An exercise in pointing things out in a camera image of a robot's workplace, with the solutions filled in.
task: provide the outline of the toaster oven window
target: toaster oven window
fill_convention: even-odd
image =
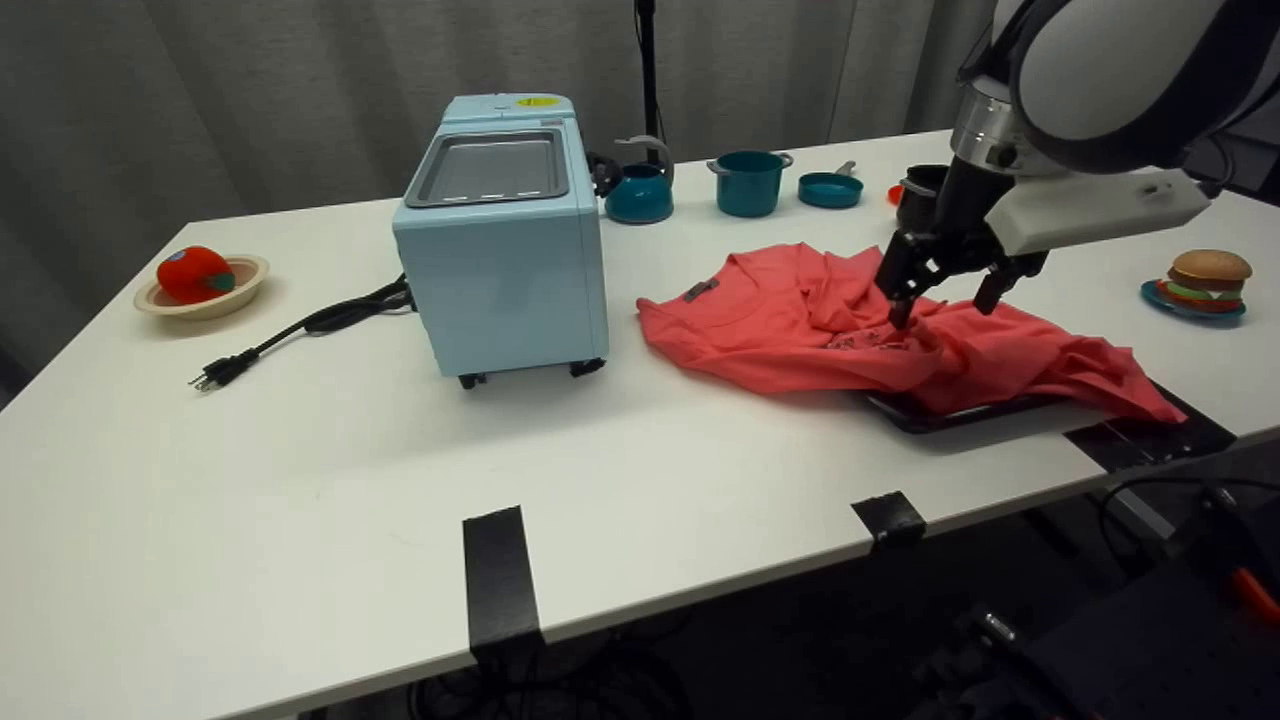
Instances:
[[[561,135],[451,135],[428,154],[412,203],[521,203],[563,197]]]

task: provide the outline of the white table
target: white table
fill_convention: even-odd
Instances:
[[[797,177],[838,160],[861,160],[865,207],[799,207]],[[882,188],[917,160],[948,160],[942,135],[802,148],[766,221],[723,221],[711,173],[682,165],[675,221],[602,223],[608,366],[481,390],[434,377],[404,315],[298,338],[196,394],[186,380],[212,356],[381,289],[398,264],[392,200],[183,228],[171,246],[265,255],[272,291],[214,332],[165,332],[132,309],[145,269],[0,414],[5,716],[281,713],[461,669],[461,522],[511,504],[539,622],[561,640],[865,556],[850,504],[880,491],[903,491],[942,532],[1098,480],[1060,434],[1086,411],[917,440],[844,394],[760,399],[642,346],[635,294],[666,300],[723,253],[889,239]],[[1274,207],[1222,197],[1192,228],[1050,255],[1010,305],[1133,344],[1173,390],[1257,434],[1280,427],[1273,239]],[[1137,300],[1192,242],[1257,264],[1244,328],[1204,332]]]

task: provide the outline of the light blue toaster oven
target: light blue toaster oven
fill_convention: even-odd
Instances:
[[[601,214],[563,96],[456,96],[397,207],[397,246],[445,377],[608,356]]]

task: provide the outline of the red towel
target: red towel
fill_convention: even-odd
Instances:
[[[1180,424],[1129,346],[1001,305],[919,300],[912,328],[889,325],[880,253],[822,255],[808,242],[726,255],[690,291],[639,300],[649,346],[749,390],[889,390],[933,414],[1026,394],[1063,394],[1133,420]]]

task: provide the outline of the white plate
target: white plate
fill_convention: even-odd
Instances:
[[[186,319],[186,325],[200,325],[200,319],[214,319],[214,315],[229,315],[236,309],[242,309],[267,280],[267,259],[260,255],[229,255],[231,264],[231,275],[236,275],[236,289],[223,291],[223,294],[212,294],[205,305],[174,305],[161,291],[161,285],[145,285],[132,305],[145,311],[145,315],[154,315],[154,319]]]

